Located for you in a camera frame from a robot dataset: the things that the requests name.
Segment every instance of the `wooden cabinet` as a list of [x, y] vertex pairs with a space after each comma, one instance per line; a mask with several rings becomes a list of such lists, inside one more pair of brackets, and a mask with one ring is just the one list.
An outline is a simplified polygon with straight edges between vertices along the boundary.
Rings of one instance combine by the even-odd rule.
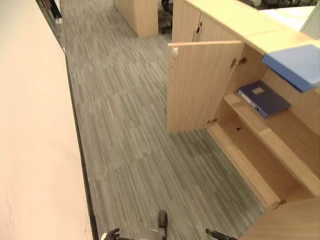
[[158, 35], [156, 0], [114, 0], [114, 6], [138, 37]]
[[201, 13], [199, 27], [197, 42], [238, 40], [238, 37], [205, 13]]
[[[243, 240], [320, 239], [320, 94], [298, 92], [261, 62], [317, 43], [239, 1], [181, 5], [168, 45], [168, 131], [207, 129], [265, 206]], [[236, 93], [259, 80], [291, 108], [261, 117]]]
[[176, 0], [173, 5], [173, 43], [194, 42], [200, 20], [200, 11], [184, 0]]

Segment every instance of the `gray striped carpet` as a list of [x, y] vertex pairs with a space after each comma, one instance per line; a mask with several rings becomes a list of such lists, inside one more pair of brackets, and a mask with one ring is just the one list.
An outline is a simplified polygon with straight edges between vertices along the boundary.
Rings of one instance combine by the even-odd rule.
[[99, 234], [240, 236], [263, 207], [205, 130], [166, 131], [167, 43], [139, 39], [111, 0], [64, 0], [66, 54]]

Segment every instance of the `blue folder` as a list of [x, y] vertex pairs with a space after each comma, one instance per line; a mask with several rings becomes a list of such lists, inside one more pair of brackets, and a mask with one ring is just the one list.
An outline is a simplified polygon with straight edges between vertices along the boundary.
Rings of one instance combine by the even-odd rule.
[[261, 61], [300, 92], [320, 86], [320, 48], [315, 45], [270, 52]]

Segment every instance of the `cabinet shelf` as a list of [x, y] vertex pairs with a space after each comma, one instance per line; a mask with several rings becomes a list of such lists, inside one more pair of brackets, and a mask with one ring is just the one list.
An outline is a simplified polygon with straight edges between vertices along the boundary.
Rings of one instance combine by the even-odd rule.
[[216, 123], [208, 131], [265, 207], [301, 187], [237, 117]]
[[319, 197], [319, 136], [289, 110], [264, 119], [237, 94], [224, 100], [290, 173]]

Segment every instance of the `cabinet handle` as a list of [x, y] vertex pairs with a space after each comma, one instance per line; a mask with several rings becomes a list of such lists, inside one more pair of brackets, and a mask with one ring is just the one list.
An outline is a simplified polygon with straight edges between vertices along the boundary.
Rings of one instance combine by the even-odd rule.
[[200, 22], [200, 25], [198, 26], [198, 28], [196, 30], [196, 37], [195, 37], [196, 42], [198, 42], [198, 40], [199, 40], [199, 34], [200, 34], [201, 28], [202, 28], [202, 22]]
[[195, 41], [195, 35], [196, 35], [196, 30], [193, 31], [193, 35], [192, 35], [192, 42]]

